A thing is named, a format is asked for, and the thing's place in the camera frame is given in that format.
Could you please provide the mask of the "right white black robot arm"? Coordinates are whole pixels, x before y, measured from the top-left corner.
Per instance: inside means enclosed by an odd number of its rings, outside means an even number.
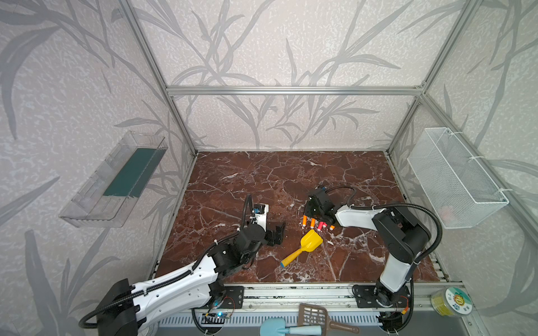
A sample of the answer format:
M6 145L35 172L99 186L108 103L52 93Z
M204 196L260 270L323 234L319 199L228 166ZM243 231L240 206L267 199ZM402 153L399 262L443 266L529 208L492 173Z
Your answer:
M336 206L329 193L337 189L353 191L345 204ZM352 186L317 187L308 193L304 214L342 228L375 230L389 256L378 278L372 298L382 307L391 307L411 282L417 266L440 245L443 226L439 217L426 207L392 203L372 207L352 204L357 189Z

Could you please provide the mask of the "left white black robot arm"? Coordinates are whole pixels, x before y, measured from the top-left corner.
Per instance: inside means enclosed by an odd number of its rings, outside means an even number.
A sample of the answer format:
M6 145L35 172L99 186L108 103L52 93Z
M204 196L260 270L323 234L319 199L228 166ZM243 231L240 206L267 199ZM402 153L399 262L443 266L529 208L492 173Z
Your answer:
M223 298L223 281L247 268L263 246L280 245L284 225L265 230L255 222L214 241L178 270L148 281L116 282L99 305L78 322L98 335L138 335L169 316L198 309Z

